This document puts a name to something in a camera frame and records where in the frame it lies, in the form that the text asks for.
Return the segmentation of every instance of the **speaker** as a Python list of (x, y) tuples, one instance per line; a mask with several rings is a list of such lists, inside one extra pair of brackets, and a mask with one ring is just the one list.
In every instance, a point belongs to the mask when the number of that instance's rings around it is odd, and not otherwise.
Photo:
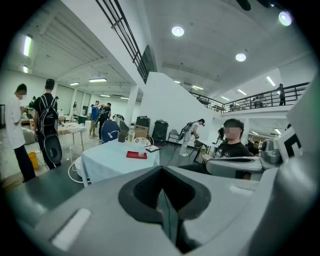
[(135, 124), (138, 126), (144, 126), (144, 127), (148, 127), (148, 130), (150, 129), (150, 118), (147, 116), (138, 116), (136, 118), (136, 122)]
[(164, 146), (167, 138), (168, 123), (163, 120), (157, 120), (154, 122), (154, 129), (152, 138), (155, 145)]

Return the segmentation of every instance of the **railing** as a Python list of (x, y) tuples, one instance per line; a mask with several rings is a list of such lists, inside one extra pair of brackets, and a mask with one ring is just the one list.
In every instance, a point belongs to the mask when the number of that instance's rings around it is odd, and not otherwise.
[(207, 109), (212, 109), (216, 112), (222, 112), (224, 109), (224, 104), (222, 102), (219, 102), (217, 100), (214, 100), (212, 98), (208, 98), (206, 96), (202, 96), (200, 94), (194, 93), (190, 91), (190, 94), (192, 94), (196, 99), (202, 103)]
[(213, 109), (214, 111), (220, 113), (226, 113), (241, 110), (294, 105), (296, 101), (301, 97), (308, 84), (309, 82), (305, 82), (284, 87), (284, 98), (281, 97), (280, 91), (277, 88), (275, 90), (255, 94), (228, 103), (222, 103), (197, 93), (190, 93), (195, 96), (197, 100), (199, 100), (203, 105), (205, 105), (206, 108)]
[(223, 104), (222, 113), (294, 105), (307, 88), (309, 82), (284, 87), (284, 98), (278, 89), (255, 94)]
[(132, 63), (135, 64), (137, 71), (142, 77), (144, 83), (146, 83), (149, 71), (146, 68), (135, 37), (130, 29), (126, 16), (122, 11), (118, 0), (95, 1), (111, 23), (111, 28), (114, 29), (116, 34), (119, 36), (132, 59)]

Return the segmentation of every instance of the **cable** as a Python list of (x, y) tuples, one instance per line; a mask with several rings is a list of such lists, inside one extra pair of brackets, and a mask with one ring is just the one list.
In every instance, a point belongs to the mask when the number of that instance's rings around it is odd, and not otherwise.
[(167, 196), (166, 193), (163, 191), (164, 194), (164, 198), (165, 198), (165, 202), (166, 202), (166, 206), (168, 207), (168, 216), (169, 216), (169, 239), (171, 240), (171, 222), (170, 222), (170, 208), (169, 208), (169, 204), (167, 201)]

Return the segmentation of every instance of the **black backpack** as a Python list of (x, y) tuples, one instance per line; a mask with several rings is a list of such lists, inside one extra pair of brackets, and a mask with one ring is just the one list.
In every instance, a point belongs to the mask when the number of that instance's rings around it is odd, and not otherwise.
[(56, 135), (58, 133), (58, 119), (59, 115), (55, 110), (56, 100), (53, 98), (48, 104), (44, 95), (40, 97), (44, 109), (41, 110), (39, 116), (39, 132), (44, 136)]

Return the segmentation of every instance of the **white tablecloth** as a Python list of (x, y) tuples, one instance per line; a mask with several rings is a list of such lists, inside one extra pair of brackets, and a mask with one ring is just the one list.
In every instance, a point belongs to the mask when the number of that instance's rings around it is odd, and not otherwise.
[(87, 128), (85, 126), (82, 126), (78, 123), (64, 123), (64, 126), (58, 126), (59, 135), (80, 133), (85, 132), (86, 130)]
[[(145, 151), (147, 159), (128, 158), (128, 151)], [(140, 169), (159, 166), (160, 153), (159, 150), (150, 153), (139, 144), (118, 142), (118, 139), (115, 139), (84, 151), (81, 160), (81, 175), (83, 184), (87, 187), (87, 178), (91, 183), (95, 183)]]

